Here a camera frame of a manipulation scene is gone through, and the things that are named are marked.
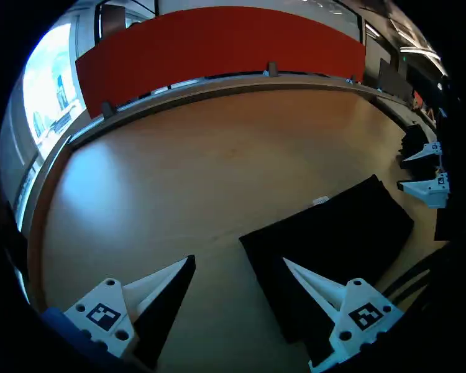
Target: small white object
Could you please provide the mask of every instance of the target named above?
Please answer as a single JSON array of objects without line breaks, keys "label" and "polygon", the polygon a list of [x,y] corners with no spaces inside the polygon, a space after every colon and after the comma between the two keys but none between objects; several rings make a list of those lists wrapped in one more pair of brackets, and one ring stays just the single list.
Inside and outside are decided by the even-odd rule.
[{"label": "small white object", "polygon": [[441,172],[433,180],[400,182],[402,190],[414,196],[430,208],[445,208],[449,199],[450,185],[447,172]]},{"label": "small white object", "polygon": [[328,202],[329,200],[330,198],[328,196],[322,196],[322,197],[316,198],[315,200],[313,200],[313,206],[321,205],[325,202]]},{"label": "small white object", "polygon": [[362,346],[374,343],[379,333],[387,332],[403,315],[363,279],[350,280],[343,286],[288,259],[283,260],[335,324],[329,338],[334,352],[316,367],[309,361],[311,373],[324,372],[358,354]]},{"label": "small white object", "polygon": [[407,162],[408,160],[413,160],[413,159],[420,159],[428,155],[442,155],[442,147],[440,145],[440,142],[437,141],[437,142],[431,142],[429,144],[425,144],[423,146],[423,149],[421,149],[421,151],[410,156],[409,158],[404,159],[403,162]]},{"label": "small white object", "polygon": [[181,270],[187,258],[122,286],[105,279],[64,314],[78,329],[112,355],[136,360],[138,342],[133,323]]}]

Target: black cloth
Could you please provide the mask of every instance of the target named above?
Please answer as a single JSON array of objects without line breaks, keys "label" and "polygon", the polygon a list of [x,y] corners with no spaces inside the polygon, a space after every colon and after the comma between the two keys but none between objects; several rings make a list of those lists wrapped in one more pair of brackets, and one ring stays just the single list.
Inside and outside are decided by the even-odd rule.
[{"label": "black cloth", "polygon": [[342,285],[356,277],[374,285],[396,259],[413,224],[373,175],[240,242],[285,339],[304,340],[317,364],[332,351],[328,338],[334,325],[283,257]]}]

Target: window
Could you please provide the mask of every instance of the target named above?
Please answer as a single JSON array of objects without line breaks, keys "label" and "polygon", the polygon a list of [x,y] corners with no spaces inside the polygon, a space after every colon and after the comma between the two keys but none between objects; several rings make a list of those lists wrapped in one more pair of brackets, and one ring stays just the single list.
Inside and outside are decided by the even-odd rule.
[{"label": "window", "polygon": [[66,23],[50,30],[29,57],[22,88],[29,129],[38,150],[46,158],[60,136],[85,110],[70,55],[71,32]]}]

